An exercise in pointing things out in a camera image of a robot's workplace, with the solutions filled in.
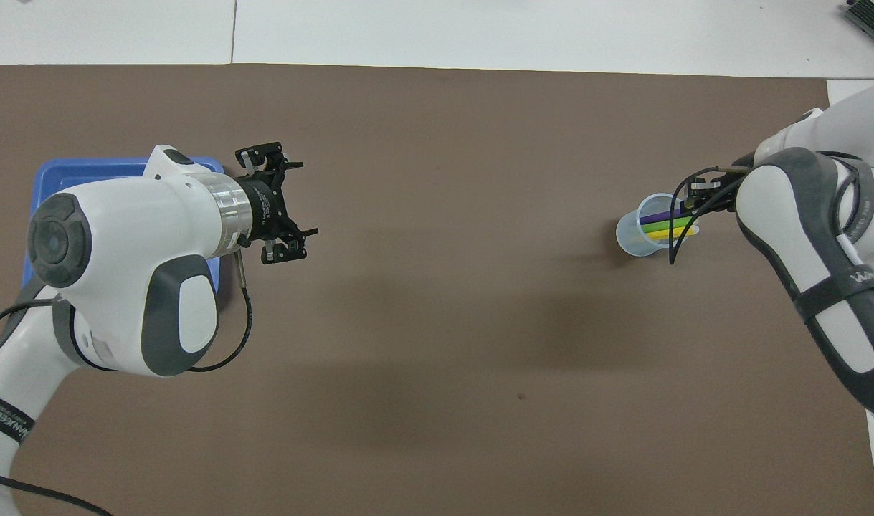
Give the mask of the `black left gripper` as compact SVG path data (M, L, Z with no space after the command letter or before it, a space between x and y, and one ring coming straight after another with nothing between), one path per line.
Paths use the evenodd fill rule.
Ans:
M286 173L305 164L291 161L282 143L263 143L235 150L234 157L246 174L239 177L237 183L250 203L249 239L263 239L262 263L269 265L305 259L308 255L306 239L318 234L319 229L295 229L282 192Z

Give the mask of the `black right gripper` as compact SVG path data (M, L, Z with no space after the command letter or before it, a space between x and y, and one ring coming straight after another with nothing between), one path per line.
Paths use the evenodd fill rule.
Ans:
M685 216L703 216L722 210L735 210L739 186L748 174L748 167L729 167L722 182L692 180L687 186ZM721 189L724 189L723 195L716 195Z

